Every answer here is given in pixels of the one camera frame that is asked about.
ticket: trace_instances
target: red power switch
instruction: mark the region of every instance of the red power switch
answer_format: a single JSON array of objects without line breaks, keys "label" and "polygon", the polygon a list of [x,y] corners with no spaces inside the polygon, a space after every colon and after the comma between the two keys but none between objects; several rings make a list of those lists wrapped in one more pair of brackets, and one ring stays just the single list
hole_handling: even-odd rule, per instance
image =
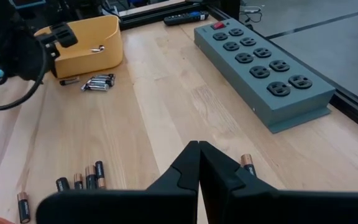
[{"label": "red power switch", "polygon": [[212,29],[216,30],[216,29],[222,29],[225,28],[226,26],[223,24],[223,22],[217,22],[215,24],[213,24]]}]

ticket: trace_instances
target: wooden table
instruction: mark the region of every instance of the wooden table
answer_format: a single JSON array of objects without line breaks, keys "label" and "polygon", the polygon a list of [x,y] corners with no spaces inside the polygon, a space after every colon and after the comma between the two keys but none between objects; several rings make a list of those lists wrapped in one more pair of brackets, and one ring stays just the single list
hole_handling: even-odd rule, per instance
[{"label": "wooden table", "polygon": [[[22,190],[34,217],[57,178],[73,181],[97,160],[109,189],[145,189],[195,139],[237,161],[252,154],[258,176],[279,189],[358,190],[358,125],[330,106],[328,116],[271,134],[194,45],[193,29],[211,22],[126,30],[110,91],[82,93],[82,83],[49,76],[28,102],[0,112],[0,217],[18,223]],[[30,85],[10,79],[0,104]]]}]

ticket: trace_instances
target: gray floor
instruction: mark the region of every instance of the gray floor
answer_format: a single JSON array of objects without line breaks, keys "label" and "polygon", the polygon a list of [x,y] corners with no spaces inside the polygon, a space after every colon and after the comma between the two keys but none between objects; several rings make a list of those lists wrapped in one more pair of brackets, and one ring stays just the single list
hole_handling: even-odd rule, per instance
[{"label": "gray floor", "polygon": [[[262,21],[254,24],[254,27],[264,36],[358,12],[358,0],[245,0],[245,2],[248,6],[262,8]],[[240,20],[244,21],[245,16],[241,16]]]},{"label": "gray floor", "polygon": [[[248,0],[248,5],[256,0]],[[259,0],[263,19],[253,24],[272,35],[358,11],[358,0]],[[358,96],[358,16],[272,39]]]}]

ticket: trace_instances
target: black cable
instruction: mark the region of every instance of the black cable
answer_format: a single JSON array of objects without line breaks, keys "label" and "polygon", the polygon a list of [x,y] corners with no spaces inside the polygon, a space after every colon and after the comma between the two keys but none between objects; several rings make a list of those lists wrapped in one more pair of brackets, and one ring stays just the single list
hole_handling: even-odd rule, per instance
[{"label": "black cable", "polygon": [[43,44],[41,43],[41,41],[38,40],[38,44],[42,51],[42,67],[41,67],[40,73],[38,75],[38,78],[36,79],[34,85],[31,87],[31,89],[22,98],[16,100],[13,103],[9,103],[8,105],[0,106],[0,111],[9,110],[9,109],[19,106],[22,103],[24,103],[25,101],[27,101],[35,93],[35,91],[38,89],[39,85],[42,83],[42,79],[44,78],[45,72],[46,72],[45,68],[47,66],[47,52],[46,52]]},{"label": "black cable", "polygon": [[[251,17],[248,16],[248,14],[259,14],[260,15],[259,20],[257,20],[257,21],[252,20]],[[255,13],[240,12],[240,15],[246,15],[248,17],[247,21],[250,20],[254,23],[260,22],[262,20],[262,16],[263,16],[263,14],[261,12],[255,12]]]}]

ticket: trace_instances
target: power strip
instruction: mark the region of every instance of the power strip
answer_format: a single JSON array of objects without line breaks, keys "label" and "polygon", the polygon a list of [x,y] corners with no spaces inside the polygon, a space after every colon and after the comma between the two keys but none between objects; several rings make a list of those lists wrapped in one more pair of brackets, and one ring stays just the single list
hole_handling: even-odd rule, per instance
[{"label": "power strip", "polygon": [[331,112],[333,86],[235,19],[196,28],[195,44],[272,133]]}]

